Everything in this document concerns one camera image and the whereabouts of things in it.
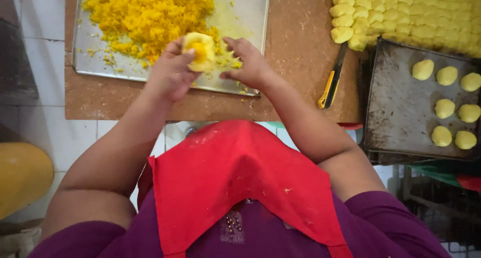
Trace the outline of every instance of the left hand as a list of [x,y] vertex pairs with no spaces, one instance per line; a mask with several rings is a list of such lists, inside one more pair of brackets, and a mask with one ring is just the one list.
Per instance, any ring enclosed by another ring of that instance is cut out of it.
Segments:
[[181,54],[184,37],[170,42],[152,66],[144,93],[156,101],[177,102],[184,97],[190,85],[200,76],[188,64],[195,58],[195,50]]

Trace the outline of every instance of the right hand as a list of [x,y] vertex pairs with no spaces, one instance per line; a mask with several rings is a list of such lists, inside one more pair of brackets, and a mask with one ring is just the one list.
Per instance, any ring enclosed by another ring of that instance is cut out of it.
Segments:
[[227,51],[234,51],[233,57],[239,58],[243,65],[241,69],[222,72],[221,78],[238,80],[251,88],[263,90],[273,77],[278,77],[261,52],[248,40],[230,37],[222,40],[227,44]]

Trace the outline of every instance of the dark baking tray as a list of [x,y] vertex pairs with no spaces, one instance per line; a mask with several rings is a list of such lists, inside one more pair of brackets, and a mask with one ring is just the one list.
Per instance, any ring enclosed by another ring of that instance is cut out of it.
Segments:
[[[434,61],[434,71],[429,79],[420,81],[412,77],[411,70],[424,59]],[[448,65],[458,68],[458,79],[450,86],[442,86],[435,75]],[[457,117],[461,105],[480,104],[479,90],[466,92],[459,85],[461,77],[480,72],[479,60],[379,38],[372,69],[364,124],[365,150],[458,160],[479,158],[479,121],[468,124]],[[442,98],[456,104],[455,114],[446,119],[439,119],[434,112],[436,101]],[[431,140],[436,126],[447,127],[453,134],[453,143],[436,146]],[[471,150],[461,150],[454,144],[460,130],[478,137],[478,144]]]

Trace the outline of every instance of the hand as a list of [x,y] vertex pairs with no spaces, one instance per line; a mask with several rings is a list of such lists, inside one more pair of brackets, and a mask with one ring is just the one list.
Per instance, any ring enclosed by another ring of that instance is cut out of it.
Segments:
[[200,76],[193,72],[188,64],[195,58],[195,50],[181,54],[184,37],[170,42],[162,55],[152,66],[144,92],[154,100],[164,99],[169,102],[179,101],[184,97],[190,85]]
[[233,57],[239,58],[243,65],[241,69],[221,73],[221,78],[238,80],[251,88],[263,90],[272,82],[273,77],[278,77],[261,52],[248,40],[244,38],[235,40],[230,37],[224,37],[222,40],[227,44],[227,51],[234,51]]

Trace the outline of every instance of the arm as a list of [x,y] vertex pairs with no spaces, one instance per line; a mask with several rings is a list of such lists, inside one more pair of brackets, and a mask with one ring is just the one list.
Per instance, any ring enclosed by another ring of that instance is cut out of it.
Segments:
[[89,220],[129,227],[136,214],[129,196],[146,159],[172,103],[199,76],[187,66],[194,58],[192,51],[180,55],[182,40],[166,47],[122,119],[70,167],[49,204],[41,239]]
[[249,41],[224,38],[227,49],[243,62],[240,70],[222,78],[239,80],[261,90],[271,101],[300,152],[330,175],[334,192],[342,201],[366,191],[387,191],[364,152],[336,123],[313,105],[267,64]]

